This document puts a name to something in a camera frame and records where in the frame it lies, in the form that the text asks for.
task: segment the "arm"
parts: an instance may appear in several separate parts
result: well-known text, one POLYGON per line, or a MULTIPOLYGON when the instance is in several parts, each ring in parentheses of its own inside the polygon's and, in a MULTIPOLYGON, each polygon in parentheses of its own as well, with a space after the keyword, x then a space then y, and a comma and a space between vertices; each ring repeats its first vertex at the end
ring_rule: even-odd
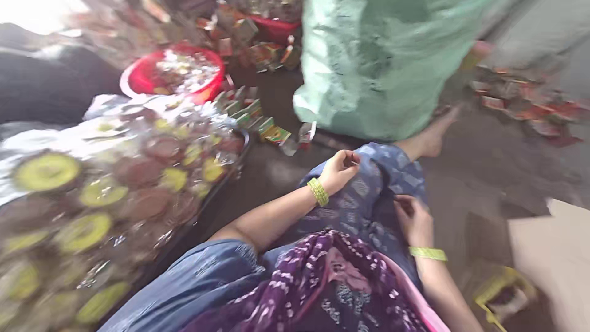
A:
MULTIPOLYGON (((359 156, 348 150, 338 151, 326 162, 318 181, 328 195, 342 189, 359 171, 358 166, 346 167, 346 159, 360 162, 359 156)), ((238 239, 262 252, 315 205, 316 198, 309 186, 305 186, 243 214, 209 240, 238 239)))
MULTIPOLYGON (((410 246, 431 248, 434 244, 432 216, 418 199, 398 195, 394 202, 410 246)), ((453 332, 483 332, 444 262, 416 257, 424 292, 432 307, 453 332)))

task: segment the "green bangle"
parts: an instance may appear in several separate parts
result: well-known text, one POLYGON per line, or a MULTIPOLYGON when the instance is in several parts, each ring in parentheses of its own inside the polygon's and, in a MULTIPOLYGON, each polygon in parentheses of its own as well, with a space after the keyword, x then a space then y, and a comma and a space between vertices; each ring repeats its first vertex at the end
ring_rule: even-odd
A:
POLYGON ((425 248, 425 247, 410 247, 409 254, 414 257, 424 257, 436 259, 437 261, 447 261, 447 255, 441 249, 425 248))
POLYGON ((307 185, 311 188, 313 196, 316 198, 316 201, 320 206, 326 206, 328 204, 329 196, 324 187, 322 187, 322 184, 320 184, 316 178, 312 178, 307 185))

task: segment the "sleeve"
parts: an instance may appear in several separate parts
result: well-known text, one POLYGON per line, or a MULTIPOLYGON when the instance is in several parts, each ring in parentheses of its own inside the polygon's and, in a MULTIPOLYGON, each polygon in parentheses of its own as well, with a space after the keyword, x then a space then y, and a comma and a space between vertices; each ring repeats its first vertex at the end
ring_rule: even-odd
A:
POLYGON ((202 243, 135 294, 99 332, 176 332, 207 309, 263 280, 252 246, 234 239, 202 243))

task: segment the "foot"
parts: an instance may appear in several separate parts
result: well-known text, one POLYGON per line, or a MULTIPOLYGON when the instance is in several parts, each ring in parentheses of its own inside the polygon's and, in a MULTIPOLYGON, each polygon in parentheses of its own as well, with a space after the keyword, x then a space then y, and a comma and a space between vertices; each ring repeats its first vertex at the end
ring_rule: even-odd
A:
POLYGON ((436 119, 430 126, 424 129, 414 138, 422 146, 422 157, 437 157, 443 149, 443 136, 448 127, 455 121, 461 112, 461 106, 453 107, 447 114, 436 119))

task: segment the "pink fabric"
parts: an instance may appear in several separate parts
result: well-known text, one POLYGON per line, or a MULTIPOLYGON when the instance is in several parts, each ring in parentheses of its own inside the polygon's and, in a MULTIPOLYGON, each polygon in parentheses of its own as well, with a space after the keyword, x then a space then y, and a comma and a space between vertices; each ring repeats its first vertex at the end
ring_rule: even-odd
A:
POLYGON ((328 267, 328 282, 338 280, 346 283, 355 291, 371 293, 371 286, 357 268, 349 261, 342 257, 340 250, 330 248, 326 257, 326 266, 328 267))
POLYGON ((381 254, 381 258, 387 263, 387 266, 394 272, 399 286, 406 290, 407 295, 415 306, 416 312, 420 313, 422 321, 432 332, 451 332, 442 319, 428 305, 426 299, 422 296, 416 285, 409 279, 408 275, 400 268, 391 258, 381 254))

